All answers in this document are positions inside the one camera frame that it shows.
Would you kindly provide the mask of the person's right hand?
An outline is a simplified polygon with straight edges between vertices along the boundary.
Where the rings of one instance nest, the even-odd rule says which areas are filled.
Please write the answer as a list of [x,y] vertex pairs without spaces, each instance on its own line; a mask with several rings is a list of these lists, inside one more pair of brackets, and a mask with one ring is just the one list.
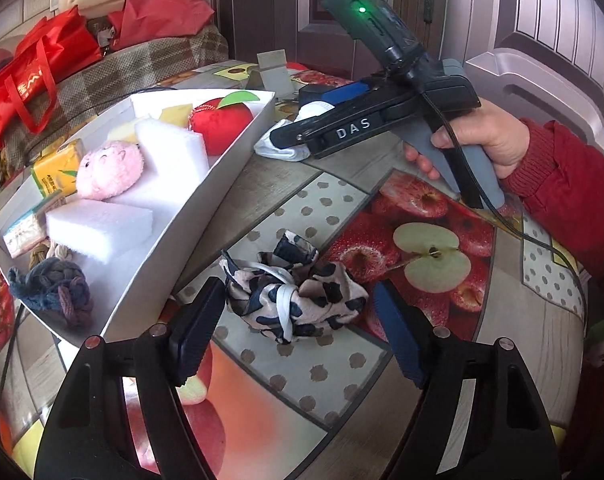
[[[529,128],[488,100],[481,99],[479,108],[452,120],[451,128],[460,145],[480,145],[483,148],[500,180],[509,177],[519,167],[530,145]],[[437,129],[430,141],[435,148],[453,147],[444,127]],[[433,162],[413,145],[404,143],[404,155],[429,179],[441,177]]]

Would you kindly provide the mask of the red sweater forearm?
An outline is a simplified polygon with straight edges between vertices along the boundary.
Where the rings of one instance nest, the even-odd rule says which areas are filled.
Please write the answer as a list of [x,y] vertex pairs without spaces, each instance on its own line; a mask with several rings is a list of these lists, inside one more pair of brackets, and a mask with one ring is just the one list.
[[530,144],[504,182],[594,278],[604,279],[604,155],[559,122],[526,119]]

